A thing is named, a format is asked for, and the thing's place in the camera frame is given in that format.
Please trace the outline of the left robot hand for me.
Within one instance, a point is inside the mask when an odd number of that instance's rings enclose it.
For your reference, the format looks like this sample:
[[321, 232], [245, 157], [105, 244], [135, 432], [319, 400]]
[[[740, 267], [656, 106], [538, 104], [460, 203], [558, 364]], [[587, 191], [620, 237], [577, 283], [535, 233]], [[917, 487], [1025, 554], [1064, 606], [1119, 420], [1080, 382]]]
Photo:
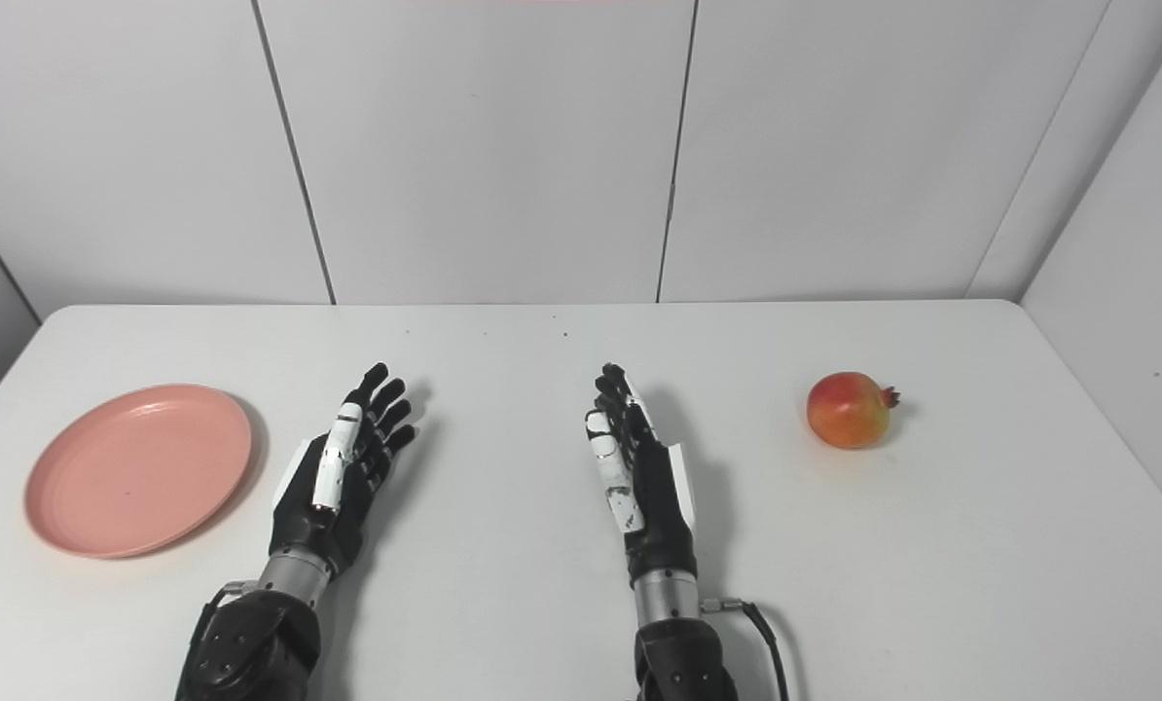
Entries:
[[390, 467], [413, 439], [403, 379], [380, 362], [349, 392], [327, 432], [304, 443], [272, 512], [270, 555], [309, 553], [342, 575], [363, 550], [364, 527]]

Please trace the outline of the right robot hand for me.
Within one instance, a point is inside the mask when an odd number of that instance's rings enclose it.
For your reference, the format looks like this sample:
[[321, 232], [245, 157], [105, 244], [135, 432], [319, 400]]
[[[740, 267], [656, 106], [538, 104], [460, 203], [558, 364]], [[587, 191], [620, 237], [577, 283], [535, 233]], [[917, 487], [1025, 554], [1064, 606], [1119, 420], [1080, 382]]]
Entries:
[[688, 479], [680, 460], [658, 438], [625, 369], [608, 362], [595, 386], [598, 395], [584, 416], [586, 438], [624, 539], [629, 582], [658, 570], [697, 575], [693, 523], [682, 505]]

